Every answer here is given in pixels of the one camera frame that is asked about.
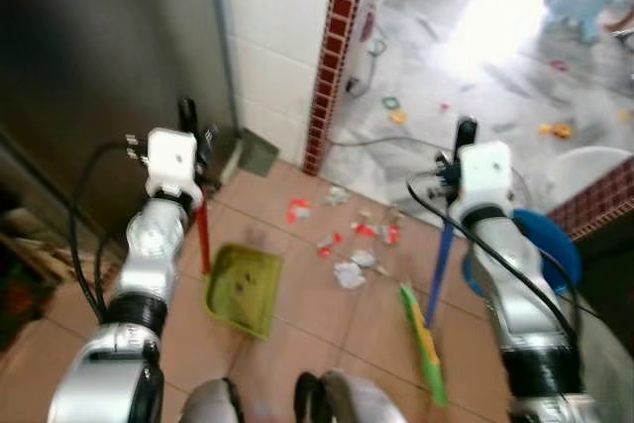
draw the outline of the blue stool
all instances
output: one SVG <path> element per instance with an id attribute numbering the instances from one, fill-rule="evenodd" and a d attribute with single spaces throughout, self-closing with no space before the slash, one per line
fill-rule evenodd
<path id="1" fill-rule="evenodd" d="M 538 248 L 541 248 L 557 260 L 568 272 L 574 285 L 581 280 L 581 259 L 577 247 L 559 225 L 550 218 L 528 210 L 515 210 L 513 219 L 523 227 L 527 238 Z M 566 282 L 558 270 L 547 260 L 542 260 L 544 278 L 557 294 L 566 290 Z M 472 256 L 467 253 L 463 258 L 463 277 L 469 287 L 479 296 L 482 289 L 477 284 L 472 273 Z"/>

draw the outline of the tiled floor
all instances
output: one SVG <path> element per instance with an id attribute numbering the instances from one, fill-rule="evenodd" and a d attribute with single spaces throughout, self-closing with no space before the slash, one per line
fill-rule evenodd
<path id="1" fill-rule="evenodd" d="M 284 265 L 270 338 L 254 340 L 214 321 L 203 307 L 196 230 L 186 241 L 183 275 L 163 334 L 161 364 L 167 381 L 163 421 L 173 422 L 186 395 L 202 381 L 228 375 L 241 391 L 249 422 L 290 422 L 295 379 L 302 370 L 341 368 L 383 388 L 411 423 L 506 421 L 507 390 L 483 307 L 462 283 L 458 242 L 434 334 L 451 405 L 431 404 L 418 371 L 412 333 L 398 298 L 398 281 L 411 281 L 422 302 L 429 292 L 437 229 L 406 220 L 400 246 L 388 249 L 357 237 L 350 224 L 359 210 L 380 221 L 384 207 L 354 196 L 322 204 L 328 184 L 278 162 L 269 178 L 240 171 L 211 204 L 213 251 L 238 242 L 283 255 Z M 288 200 L 313 202 L 312 216 L 286 223 Z M 322 259 L 315 243 L 338 231 L 344 243 Z M 373 247 L 390 276 L 368 273 L 354 291 L 339 287 L 332 265 L 357 248 Z M 96 327 L 76 286 L 57 294 L 47 317 L 33 323 L 0 364 L 0 422 L 44 421 L 54 388 L 86 336 Z"/>

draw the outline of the blue broom handle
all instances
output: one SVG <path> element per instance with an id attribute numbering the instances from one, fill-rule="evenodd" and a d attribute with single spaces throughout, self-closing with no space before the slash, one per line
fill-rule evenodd
<path id="1" fill-rule="evenodd" d="M 431 329 L 434 322 L 434 314 L 440 297 L 440 290 L 445 279 L 445 271 L 447 270 L 447 261 L 449 258 L 449 250 L 454 240 L 454 227 L 444 221 L 443 235 L 440 239 L 440 250 L 438 251 L 438 260 L 436 261 L 436 269 L 434 270 L 434 279 L 432 281 L 432 289 L 427 303 L 427 312 L 425 314 L 425 327 Z"/>

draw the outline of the red tile border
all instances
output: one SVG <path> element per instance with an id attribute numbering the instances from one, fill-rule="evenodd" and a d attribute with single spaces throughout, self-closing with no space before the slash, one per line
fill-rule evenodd
<path id="1" fill-rule="evenodd" d="M 342 83 L 342 72 L 360 0 L 329 0 L 317 80 L 309 119 L 304 172 L 316 175 L 327 151 L 327 136 Z"/>
<path id="2" fill-rule="evenodd" d="M 634 210 L 634 159 L 628 159 L 582 190 L 549 217 L 579 240 Z"/>
<path id="3" fill-rule="evenodd" d="M 353 3 L 349 0 L 334 0 L 333 12 L 341 15 L 342 17 L 348 17 L 352 14 Z"/>

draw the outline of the blue stuffed dinosaur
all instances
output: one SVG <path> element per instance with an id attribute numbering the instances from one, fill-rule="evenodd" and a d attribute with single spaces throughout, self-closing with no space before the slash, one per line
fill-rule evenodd
<path id="1" fill-rule="evenodd" d="M 598 40 L 596 18 L 601 11 L 617 0 L 544 0 L 549 9 L 546 22 L 572 20 L 580 25 L 581 41 L 591 44 Z"/>

